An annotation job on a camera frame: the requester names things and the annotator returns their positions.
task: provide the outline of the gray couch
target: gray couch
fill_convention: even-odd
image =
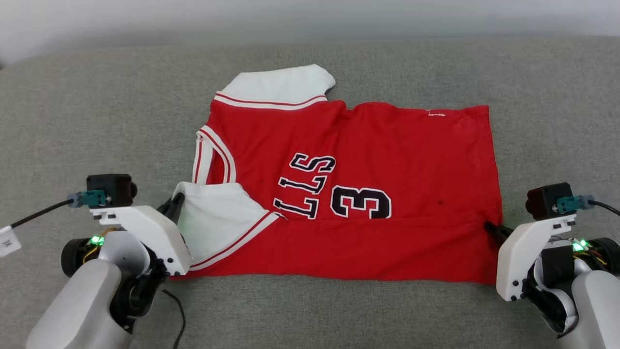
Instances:
[[[620,205],[620,39],[345,42],[121,48],[43,57],[0,71],[0,224],[82,190],[96,173],[129,173],[138,204],[158,205],[191,178],[195,131],[216,90],[240,71],[317,63],[350,107],[488,104],[503,208],[530,220],[526,192],[568,181]],[[574,234],[619,238],[620,220],[581,213]],[[100,232],[84,209],[18,230],[0,260],[0,347],[21,348],[67,277],[62,247]],[[169,283],[185,306],[181,348],[553,348],[525,301],[437,281],[234,276]],[[132,348],[170,348],[180,328],[163,294]]]

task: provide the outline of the basketball jersey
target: basketball jersey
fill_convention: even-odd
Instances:
[[[487,106],[328,101],[317,65],[241,73],[198,131],[188,276],[493,284],[501,197]]]

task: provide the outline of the wire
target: wire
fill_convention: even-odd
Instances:
[[[106,230],[106,231],[102,232],[102,233],[101,233],[101,235],[99,235],[99,237],[100,237],[100,238],[101,238],[101,237],[104,237],[104,236],[105,236],[106,234],[108,234],[109,232],[115,232],[115,231],[117,231],[117,230],[118,230],[118,228],[109,228],[108,230]]]
[[[97,251],[99,249],[99,246],[93,248],[92,250],[88,251],[88,253],[86,253],[84,255],[84,258],[82,258],[82,264],[86,264],[86,258],[88,258],[88,256],[90,256],[91,254],[95,253],[95,251]]]
[[[598,201],[594,201],[594,200],[588,200],[588,203],[590,205],[594,205],[594,206],[598,206],[598,207],[602,207],[606,210],[609,210],[617,215],[620,215],[620,211],[618,209],[615,209],[607,204],[603,204],[602,202],[598,202]]]
[[[181,305],[181,301],[179,300],[179,298],[177,298],[177,296],[173,295],[172,293],[170,293],[170,291],[166,289],[163,289],[161,291],[167,294],[170,298],[174,299],[179,305],[179,310],[181,310],[181,318],[183,318],[183,326],[181,326],[181,331],[179,332],[179,335],[177,336],[177,340],[174,341],[174,346],[172,347],[172,349],[177,349],[179,347],[179,342],[181,341],[181,336],[183,335],[183,332],[185,332],[185,312],[183,311],[183,306]]]
[[[603,256],[601,256],[600,253],[594,251],[594,250],[590,250],[590,252],[594,253],[595,255],[597,255],[599,258],[602,258]]]
[[[70,204],[72,202],[73,202],[73,199],[68,199],[68,200],[65,200],[63,202],[59,202],[59,203],[57,203],[55,205],[52,205],[52,206],[50,206],[50,207],[48,207],[46,209],[40,210],[39,212],[37,212],[35,214],[31,214],[31,215],[29,215],[28,217],[26,217],[24,219],[18,220],[17,222],[11,224],[11,227],[17,228],[17,227],[19,227],[20,225],[22,225],[24,223],[30,222],[31,220],[33,220],[33,219],[35,219],[37,217],[40,217],[40,216],[42,216],[42,215],[44,215],[44,214],[46,214],[48,212],[51,212],[51,211],[53,211],[53,210],[55,210],[55,209],[57,209],[59,207],[63,207],[65,205],[68,205],[68,204]]]
[[[598,257],[592,258],[592,260],[596,263],[596,266],[600,268],[600,270],[605,270],[605,265],[603,265],[601,260]]]
[[[592,258],[592,260],[598,260],[599,262],[601,262],[603,265],[607,265],[607,263],[605,263],[605,261],[603,261],[601,258],[598,258],[595,254],[595,251],[593,250],[588,250],[588,252],[581,252],[580,255],[586,255],[589,256],[590,258]],[[597,263],[599,268],[601,269],[605,269],[605,267],[603,265],[600,265],[599,263]]]

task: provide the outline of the white sleeve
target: white sleeve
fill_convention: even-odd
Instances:
[[[190,271],[232,255],[278,219],[238,183],[181,182],[172,197],[178,193],[185,195],[177,226],[192,257]]]
[[[239,74],[215,99],[227,104],[302,106],[316,99],[327,100],[325,92],[336,81],[327,70],[313,64],[273,71]]]

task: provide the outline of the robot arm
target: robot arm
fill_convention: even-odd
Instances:
[[[505,240],[497,292],[506,301],[536,305],[564,349],[620,347],[620,248],[609,238],[560,237],[575,225],[577,209],[591,208],[567,198],[576,198],[567,183],[534,189],[526,206],[536,222],[515,230],[487,223]],[[561,206],[567,202],[575,209]]]
[[[67,243],[61,264],[71,279],[31,331],[28,349],[128,348],[135,320],[149,312],[159,285],[189,270],[176,226],[182,194],[155,210],[129,206],[136,189],[127,175],[90,176],[87,183],[107,195],[106,204],[91,206],[95,219],[123,230]]]

